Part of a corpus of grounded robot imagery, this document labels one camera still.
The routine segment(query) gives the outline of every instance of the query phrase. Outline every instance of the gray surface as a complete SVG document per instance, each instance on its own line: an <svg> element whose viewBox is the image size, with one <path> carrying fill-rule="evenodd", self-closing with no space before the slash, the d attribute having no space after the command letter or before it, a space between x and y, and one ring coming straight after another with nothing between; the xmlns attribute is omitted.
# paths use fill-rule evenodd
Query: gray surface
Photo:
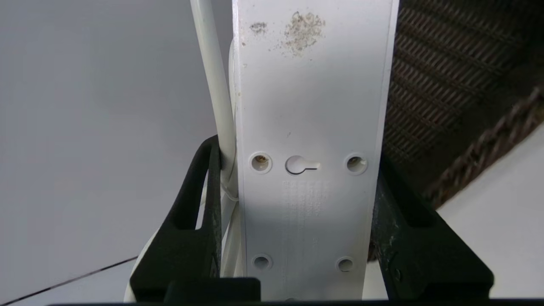
<svg viewBox="0 0 544 306"><path fill-rule="evenodd" d="M134 260L75 280L12 306L45 306L57 303L122 303Z"/></svg>
<svg viewBox="0 0 544 306"><path fill-rule="evenodd" d="M544 126L439 213L495 276L493 298L544 297Z"/></svg>
<svg viewBox="0 0 544 306"><path fill-rule="evenodd" d="M188 0L0 1L0 304L137 255L213 134Z"/></svg>

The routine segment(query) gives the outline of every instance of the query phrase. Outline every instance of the brown mesh grille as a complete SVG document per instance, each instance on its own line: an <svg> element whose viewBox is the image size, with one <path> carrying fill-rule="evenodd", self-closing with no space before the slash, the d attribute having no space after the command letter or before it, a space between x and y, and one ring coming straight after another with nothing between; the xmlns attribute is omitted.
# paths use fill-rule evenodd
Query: brown mesh grille
<svg viewBox="0 0 544 306"><path fill-rule="evenodd" d="M402 1L383 150L418 191L436 195L439 184L453 184L443 173L527 101L543 80L543 30L542 0ZM446 188L448 197L456 188Z"/></svg>

